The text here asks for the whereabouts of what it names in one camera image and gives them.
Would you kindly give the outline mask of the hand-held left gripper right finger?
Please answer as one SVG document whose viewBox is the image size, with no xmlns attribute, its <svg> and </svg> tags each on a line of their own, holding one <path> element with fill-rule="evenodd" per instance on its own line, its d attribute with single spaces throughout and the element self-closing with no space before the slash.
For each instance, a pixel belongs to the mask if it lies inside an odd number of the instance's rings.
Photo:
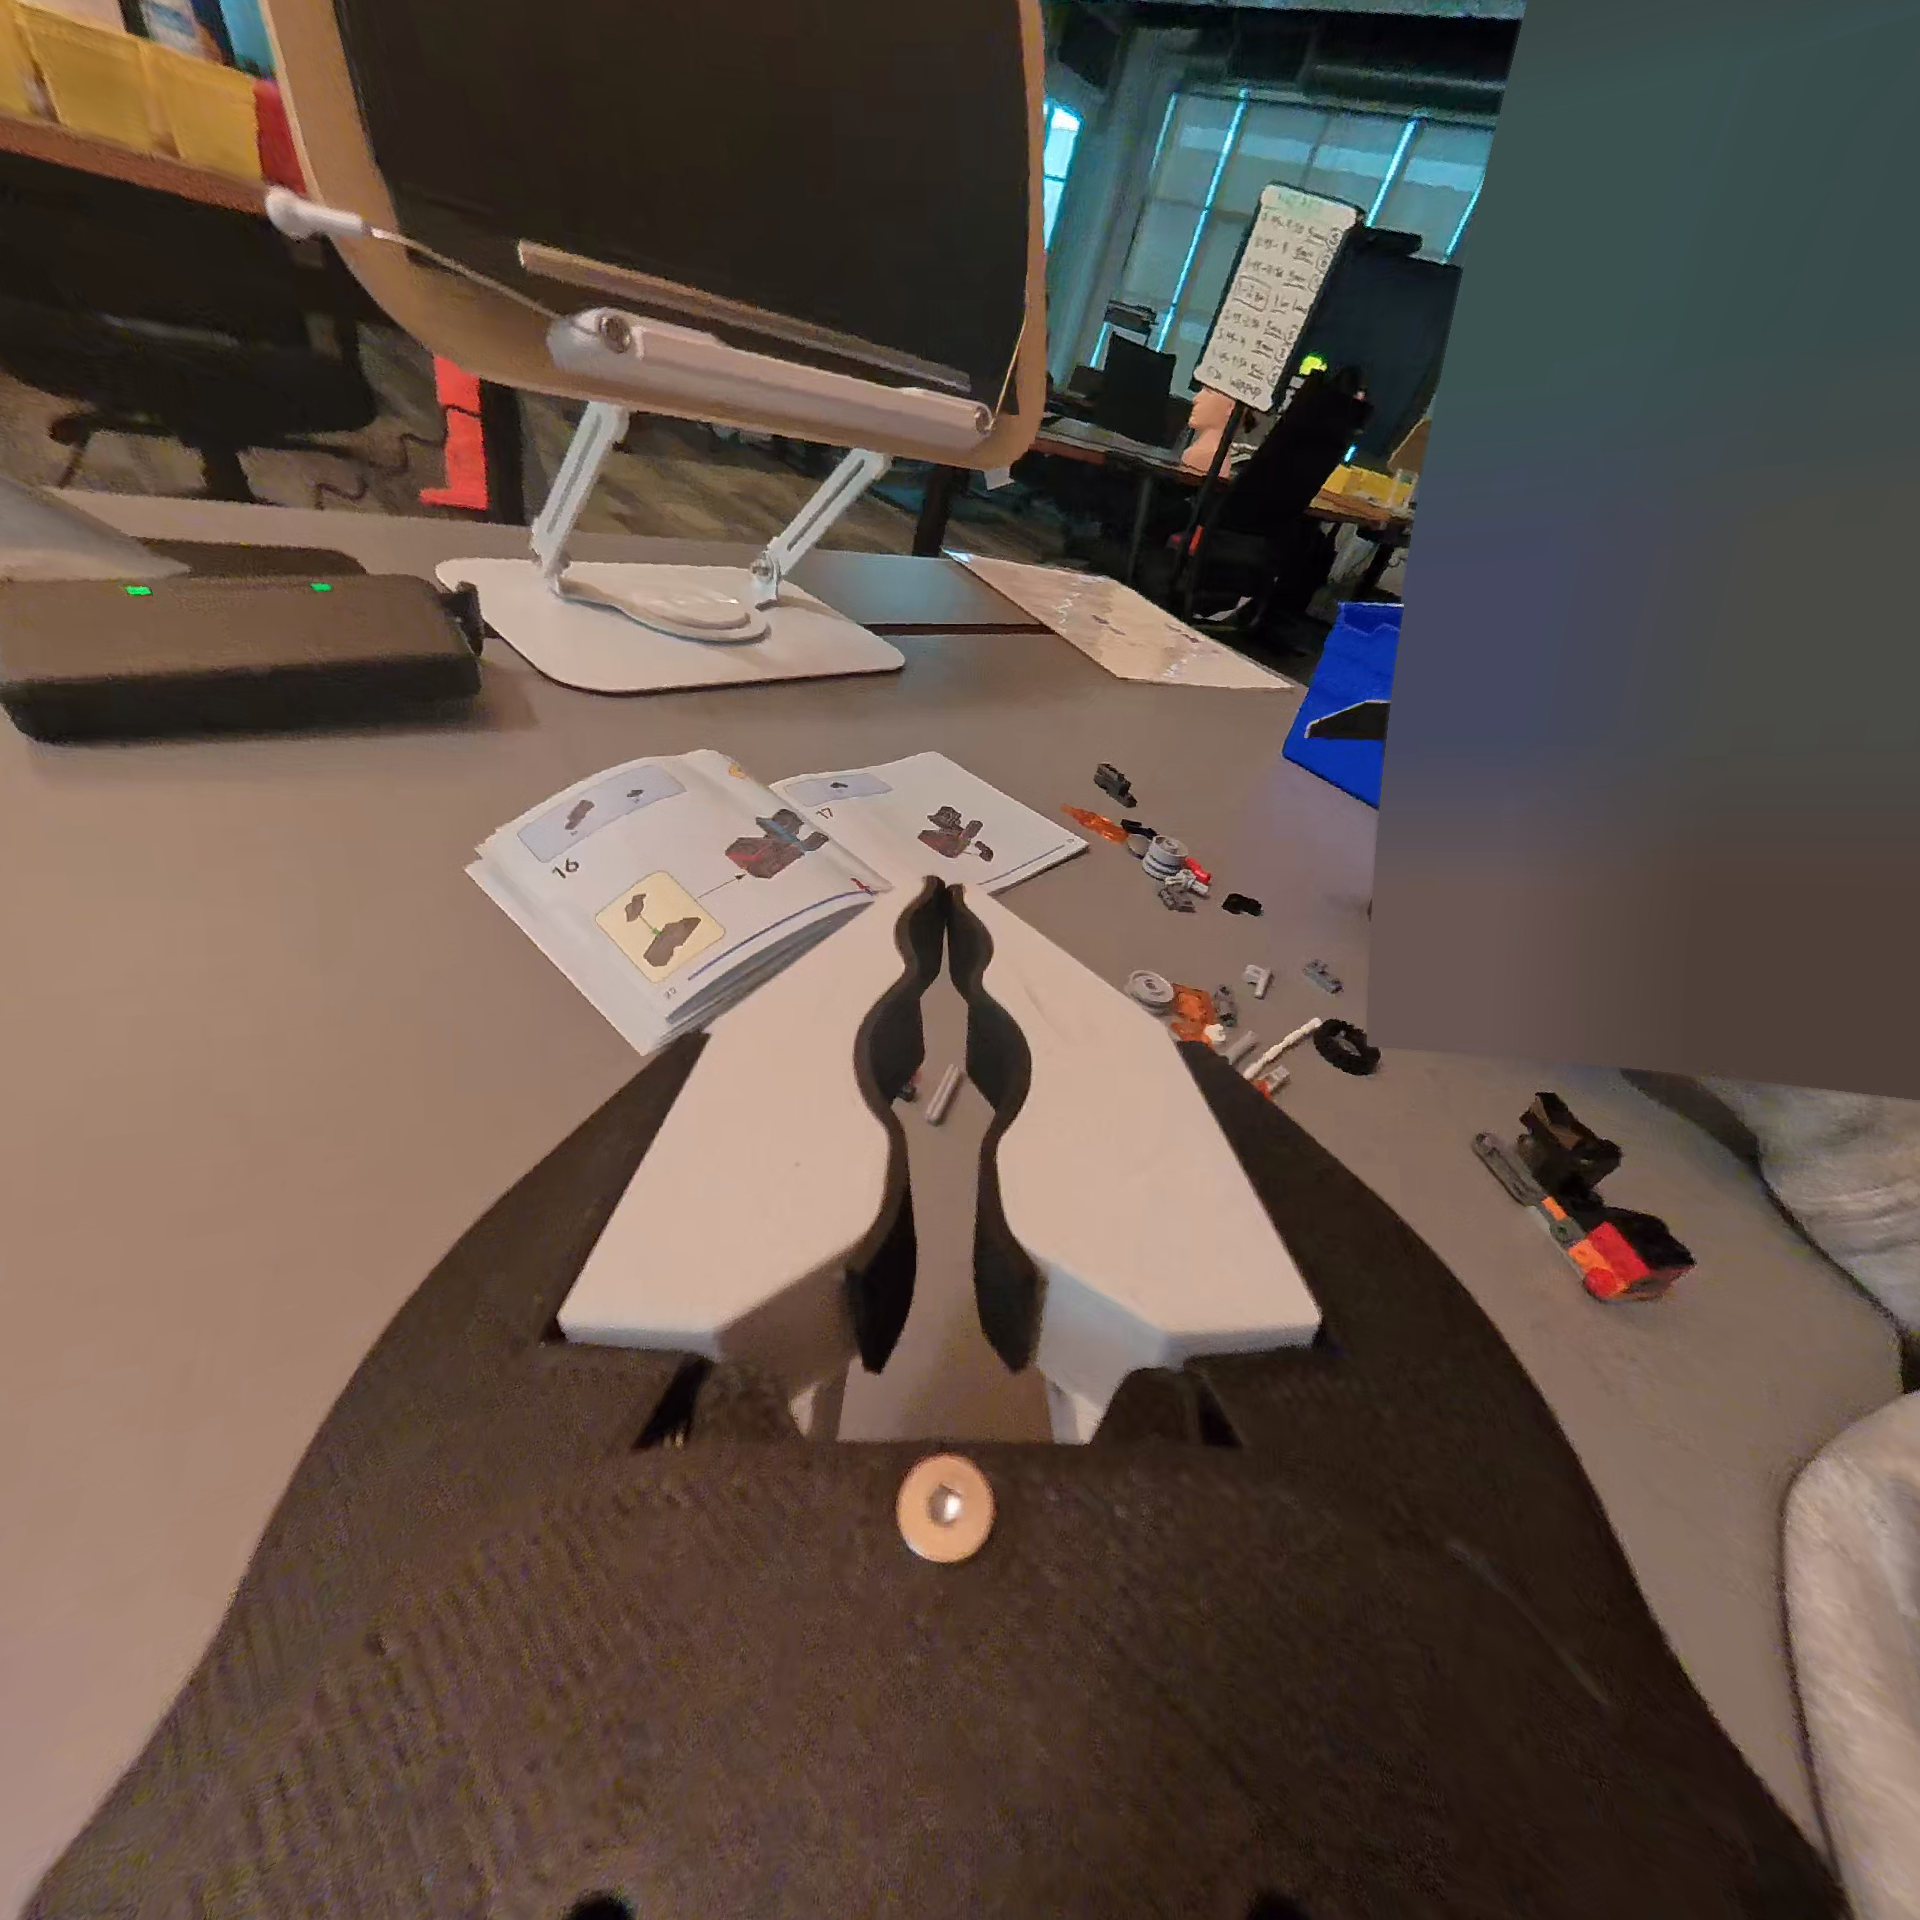
<svg viewBox="0 0 1920 1920">
<path fill-rule="evenodd" d="M 1130 1377 L 1302 1351 L 1324 1313 L 1208 1107 L 1200 1048 L 1002 901 L 949 890 L 976 1165 L 976 1314 L 1044 1383 L 1050 1436 L 1085 1444 Z"/>
</svg>

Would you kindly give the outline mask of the scattered small lego pieces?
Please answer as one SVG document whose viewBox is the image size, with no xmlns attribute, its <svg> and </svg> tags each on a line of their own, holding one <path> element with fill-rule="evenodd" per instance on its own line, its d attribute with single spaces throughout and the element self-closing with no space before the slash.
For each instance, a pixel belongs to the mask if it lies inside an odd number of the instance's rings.
<svg viewBox="0 0 1920 1920">
<path fill-rule="evenodd" d="M 1151 890 L 1155 898 L 1166 908 L 1166 912 L 1188 916 L 1197 909 L 1197 905 L 1212 901 L 1213 876 L 1188 853 L 1186 885 L 1175 887 L 1151 882 Z M 1308 1021 L 1288 1029 L 1284 1036 L 1270 1042 L 1261 1042 L 1258 1031 L 1248 1029 L 1242 1021 L 1242 1002 L 1261 1002 L 1270 993 L 1272 981 L 1276 973 L 1270 968 L 1250 965 L 1242 972 L 1238 985 L 1215 984 L 1213 987 L 1200 987 L 1213 995 L 1227 1033 L 1215 1048 L 1197 1048 L 1213 1053 L 1227 1068 L 1234 1068 L 1238 1079 L 1258 1088 L 1263 1097 L 1276 1097 L 1284 1088 L 1288 1079 L 1286 1056 L 1293 1049 L 1302 1048 L 1309 1048 L 1326 1065 L 1349 1077 L 1374 1077 L 1380 1071 L 1380 1048 L 1371 1042 L 1363 1026 L 1339 1017 L 1315 1016 Z M 1170 991 L 1175 984 L 1181 981 L 1175 981 L 1159 969 L 1141 968 L 1123 981 L 1119 991 L 1134 1007 L 1142 1008 L 1150 1017 L 1159 1020 L 1167 1029 L 1166 1016 L 1170 1007 Z"/>
</svg>

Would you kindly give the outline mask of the lego instruction booklet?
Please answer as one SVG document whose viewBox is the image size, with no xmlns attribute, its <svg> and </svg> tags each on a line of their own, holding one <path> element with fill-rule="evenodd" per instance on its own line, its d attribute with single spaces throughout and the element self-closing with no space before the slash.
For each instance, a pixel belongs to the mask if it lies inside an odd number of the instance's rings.
<svg viewBox="0 0 1920 1920">
<path fill-rule="evenodd" d="M 576 783 L 493 831 L 467 874 L 653 1053 L 868 905 L 923 881 L 997 896 L 1085 848 L 938 753 L 765 785 L 699 749 Z"/>
</svg>

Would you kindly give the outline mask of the black and red lego build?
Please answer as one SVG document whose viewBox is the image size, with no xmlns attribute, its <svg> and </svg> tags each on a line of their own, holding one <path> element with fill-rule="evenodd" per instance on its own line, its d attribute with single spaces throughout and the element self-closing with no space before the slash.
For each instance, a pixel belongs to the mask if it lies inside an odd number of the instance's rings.
<svg viewBox="0 0 1920 1920">
<path fill-rule="evenodd" d="M 1589 1297 L 1604 1305 L 1656 1301 L 1695 1268 L 1692 1251 L 1661 1218 L 1610 1205 L 1603 1185 L 1622 1149 L 1600 1137 L 1556 1092 L 1539 1092 L 1503 1141 L 1477 1133 L 1472 1152 L 1501 1191 L 1534 1215 Z"/>
</svg>

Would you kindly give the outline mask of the blue plastic bin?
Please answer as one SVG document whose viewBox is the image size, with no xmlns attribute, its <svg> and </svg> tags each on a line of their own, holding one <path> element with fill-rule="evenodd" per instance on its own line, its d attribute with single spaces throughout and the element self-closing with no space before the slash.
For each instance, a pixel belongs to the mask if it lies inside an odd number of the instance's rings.
<svg viewBox="0 0 1920 1920">
<path fill-rule="evenodd" d="M 1284 762 L 1370 810 L 1380 803 L 1400 623 L 1400 601 L 1339 608 L 1282 746 Z"/>
</svg>

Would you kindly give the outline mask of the printed paper sheet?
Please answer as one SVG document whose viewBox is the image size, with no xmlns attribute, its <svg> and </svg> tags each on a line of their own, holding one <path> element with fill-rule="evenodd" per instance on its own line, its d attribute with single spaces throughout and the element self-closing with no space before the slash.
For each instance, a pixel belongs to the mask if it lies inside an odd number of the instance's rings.
<svg viewBox="0 0 1920 1920">
<path fill-rule="evenodd" d="M 1124 583 L 968 551 L 946 551 L 946 557 L 1118 681 L 1300 691 L 1299 681 L 1200 634 Z"/>
</svg>

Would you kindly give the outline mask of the white monitor stand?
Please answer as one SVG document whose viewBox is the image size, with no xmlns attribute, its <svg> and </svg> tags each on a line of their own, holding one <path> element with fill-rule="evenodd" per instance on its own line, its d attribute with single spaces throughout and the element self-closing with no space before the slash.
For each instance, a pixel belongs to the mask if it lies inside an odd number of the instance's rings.
<svg viewBox="0 0 1920 1920">
<path fill-rule="evenodd" d="M 903 669 L 900 652 L 789 588 L 789 577 L 910 445 L 958 463 L 995 429 L 995 411 L 939 392 L 746 352 L 698 327 L 590 307 L 551 320 L 557 371 L 622 399 L 685 401 L 698 411 L 741 401 L 751 417 L 818 425 L 848 453 L 803 511 L 746 564 L 584 562 L 568 555 L 579 520 L 630 411 L 591 401 L 531 532 L 526 560 L 446 560 L 439 586 L 468 592 L 485 628 L 564 688 L 637 696 L 692 688 L 846 681 Z"/>
</svg>

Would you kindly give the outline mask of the black office chair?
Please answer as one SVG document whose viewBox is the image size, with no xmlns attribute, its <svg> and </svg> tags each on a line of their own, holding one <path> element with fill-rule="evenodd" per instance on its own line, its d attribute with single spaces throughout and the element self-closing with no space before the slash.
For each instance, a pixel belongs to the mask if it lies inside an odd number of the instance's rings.
<svg viewBox="0 0 1920 1920">
<path fill-rule="evenodd" d="M 1234 477 L 1215 487 L 1188 541 L 1176 611 L 1208 619 L 1248 601 L 1267 612 L 1306 539 L 1318 490 L 1343 465 L 1374 405 L 1355 363 L 1309 372 Z"/>
<path fill-rule="evenodd" d="M 228 344 L 167 327 L 2 301 L 2 367 L 19 384 L 69 401 L 47 434 L 77 473 L 98 434 L 175 441 L 199 458 L 200 497 L 254 505 L 247 449 L 310 451 L 376 419 L 356 352 Z"/>
</svg>

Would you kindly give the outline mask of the background office desk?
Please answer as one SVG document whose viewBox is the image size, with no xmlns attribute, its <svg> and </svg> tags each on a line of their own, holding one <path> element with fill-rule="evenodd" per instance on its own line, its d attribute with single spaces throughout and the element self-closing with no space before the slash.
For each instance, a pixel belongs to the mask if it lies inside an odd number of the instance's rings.
<svg viewBox="0 0 1920 1920">
<path fill-rule="evenodd" d="M 1146 523 L 1155 511 L 1159 491 L 1179 490 L 1190 497 L 1186 528 L 1170 546 L 1181 562 L 1190 560 L 1194 544 L 1204 539 L 1196 528 L 1213 514 L 1213 493 L 1226 491 L 1226 487 L 1220 487 L 1220 471 L 1186 469 L 1170 449 L 1138 444 L 1112 434 L 1101 425 L 1084 421 L 1047 421 L 1026 451 L 1026 458 L 1050 458 L 1088 469 L 1124 473 L 1135 483 L 1123 570 L 1123 580 L 1127 586 L 1135 583 Z M 1394 508 L 1365 497 L 1346 497 L 1327 490 L 1318 490 L 1311 500 L 1300 508 L 1300 516 L 1326 525 L 1351 525 L 1358 530 L 1358 535 L 1374 549 L 1374 555 L 1363 572 L 1366 591 L 1379 583 L 1392 553 L 1400 551 L 1413 532 L 1410 505 Z"/>
</svg>

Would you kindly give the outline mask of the red object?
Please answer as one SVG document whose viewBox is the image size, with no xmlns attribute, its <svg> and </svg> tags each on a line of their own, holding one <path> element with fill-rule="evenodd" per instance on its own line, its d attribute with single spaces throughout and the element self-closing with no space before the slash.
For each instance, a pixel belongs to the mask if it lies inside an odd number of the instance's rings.
<svg viewBox="0 0 1920 1920">
<path fill-rule="evenodd" d="M 422 487 L 419 500 L 435 511 L 485 513 L 492 490 L 483 383 L 442 355 L 432 357 L 432 371 L 444 427 L 442 477 Z"/>
</svg>

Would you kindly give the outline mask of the person's beige sweater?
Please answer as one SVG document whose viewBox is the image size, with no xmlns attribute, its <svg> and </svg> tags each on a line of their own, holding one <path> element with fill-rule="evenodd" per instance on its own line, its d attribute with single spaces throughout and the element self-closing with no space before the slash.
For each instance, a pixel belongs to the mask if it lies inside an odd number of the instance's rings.
<svg viewBox="0 0 1920 1920">
<path fill-rule="evenodd" d="M 1830 1440 L 1787 1495 L 1792 1671 L 1853 1916 L 1917 1916 L 1917 1107 L 1707 1079 L 1792 1224 L 1884 1311 L 1901 1394 Z"/>
</svg>

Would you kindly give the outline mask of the dark background monitor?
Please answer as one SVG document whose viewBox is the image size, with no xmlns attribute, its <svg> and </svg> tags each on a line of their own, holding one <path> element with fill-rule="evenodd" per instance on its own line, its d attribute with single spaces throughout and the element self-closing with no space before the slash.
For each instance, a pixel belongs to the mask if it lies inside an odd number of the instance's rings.
<svg viewBox="0 0 1920 1920">
<path fill-rule="evenodd" d="M 1382 459 L 1429 417 L 1463 269 L 1416 252 L 1413 231 L 1358 229 L 1302 337 L 1327 371 L 1355 368 L 1371 413 L 1358 453 Z"/>
</svg>

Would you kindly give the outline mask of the whiteboard with writing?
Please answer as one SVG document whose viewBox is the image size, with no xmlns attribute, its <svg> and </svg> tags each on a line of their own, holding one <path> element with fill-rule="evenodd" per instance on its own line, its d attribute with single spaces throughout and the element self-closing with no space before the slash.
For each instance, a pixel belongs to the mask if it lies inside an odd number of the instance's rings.
<svg viewBox="0 0 1920 1920">
<path fill-rule="evenodd" d="M 1355 229 L 1360 207 L 1269 183 L 1238 250 L 1190 384 L 1270 413 L 1308 322 Z"/>
</svg>

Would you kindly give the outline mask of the wooden shelf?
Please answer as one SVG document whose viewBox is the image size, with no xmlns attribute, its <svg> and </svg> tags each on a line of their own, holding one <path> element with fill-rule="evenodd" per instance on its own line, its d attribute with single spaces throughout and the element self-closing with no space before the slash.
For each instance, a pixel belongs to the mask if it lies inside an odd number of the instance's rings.
<svg viewBox="0 0 1920 1920">
<path fill-rule="evenodd" d="M 211 172 L 167 153 L 133 151 L 38 116 L 2 115 L 2 153 L 31 159 L 71 173 L 136 186 L 178 202 L 226 209 L 250 218 L 268 216 L 268 186 L 259 181 Z"/>
</svg>

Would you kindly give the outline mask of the row of yellow boxes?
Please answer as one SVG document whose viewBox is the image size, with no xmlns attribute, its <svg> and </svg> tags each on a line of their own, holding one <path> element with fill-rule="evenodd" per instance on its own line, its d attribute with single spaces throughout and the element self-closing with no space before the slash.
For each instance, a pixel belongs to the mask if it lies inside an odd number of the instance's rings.
<svg viewBox="0 0 1920 1920">
<path fill-rule="evenodd" d="M 2 115 L 261 186 L 255 80 L 190 4 L 2 4 Z"/>
</svg>

